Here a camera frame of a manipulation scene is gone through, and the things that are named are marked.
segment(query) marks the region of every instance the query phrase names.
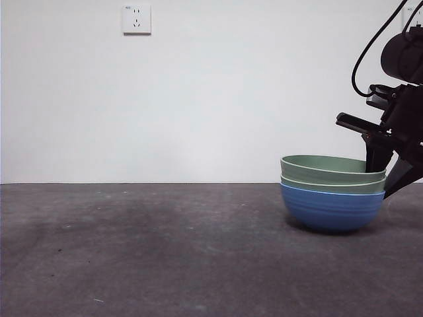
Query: white wall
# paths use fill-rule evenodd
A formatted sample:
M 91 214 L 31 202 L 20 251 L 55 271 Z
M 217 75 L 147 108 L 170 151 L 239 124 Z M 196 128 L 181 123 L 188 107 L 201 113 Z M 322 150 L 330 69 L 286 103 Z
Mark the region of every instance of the white wall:
M 2 182 L 277 182 L 282 155 L 365 159 L 339 112 L 378 122 L 350 75 L 398 0 L 2 1 Z M 395 85 L 379 64 L 358 82 Z

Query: green bowl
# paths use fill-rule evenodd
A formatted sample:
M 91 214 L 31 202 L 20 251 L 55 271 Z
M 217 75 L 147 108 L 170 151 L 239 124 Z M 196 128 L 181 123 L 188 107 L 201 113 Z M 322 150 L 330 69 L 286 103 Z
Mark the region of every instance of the green bowl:
M 374 183 L 355 185 L 327 185 L 312 184 L 290 180 L 281 176 L 282 184 L 299 188 L 302 190 L 313 190 L 314 192 L 336 193 L 336 194 L 378 194 L 383 192 L 386 177 Z
M 341 157 L 294 155 L 281 160 L 282 176 L 297 182 L 327 185 L 368 184 L 383 180 L 386 170 L 365 172 L 365 162 Z

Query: wall outlet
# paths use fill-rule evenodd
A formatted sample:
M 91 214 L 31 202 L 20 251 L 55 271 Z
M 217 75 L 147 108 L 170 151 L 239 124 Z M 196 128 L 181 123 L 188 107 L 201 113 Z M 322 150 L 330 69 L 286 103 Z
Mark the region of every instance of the wall outlet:
M 403 8 L 403 28 L 405 27 L 405 24 L 410 19 L 412 13 L 414 10 L 416 10 L 417 5 L 406 5 Z M 423 25 L 423 8 L 421 8 L 416 15 L 414 16 L 410 26 L 416 26 L 417 24 Z
M 122 8 L 124 35 L 151 34 L 151 6 L 127 5 Z

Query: blue bowl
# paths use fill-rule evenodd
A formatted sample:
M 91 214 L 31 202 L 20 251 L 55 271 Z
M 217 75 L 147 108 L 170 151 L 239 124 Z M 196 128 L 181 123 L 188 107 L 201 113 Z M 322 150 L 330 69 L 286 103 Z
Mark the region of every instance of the blue bowl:
M 302 190 L 281 184 L 288 211 L 317 231 L 346 232 L 370 223 L 380 210 L 385 192 L 378 194 L 334 194 Z

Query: stacked bowls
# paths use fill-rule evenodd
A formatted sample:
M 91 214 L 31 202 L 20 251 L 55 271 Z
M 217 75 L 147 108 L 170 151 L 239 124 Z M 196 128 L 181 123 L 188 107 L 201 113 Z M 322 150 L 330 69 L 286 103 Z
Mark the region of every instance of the stacked bowls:
M 386 171 L 366 173 L 361 160 L 295 155 L 284 157 L 281 167 L 286 207 L 315 230 L 362 228 L 376 217 L 385 197 Z

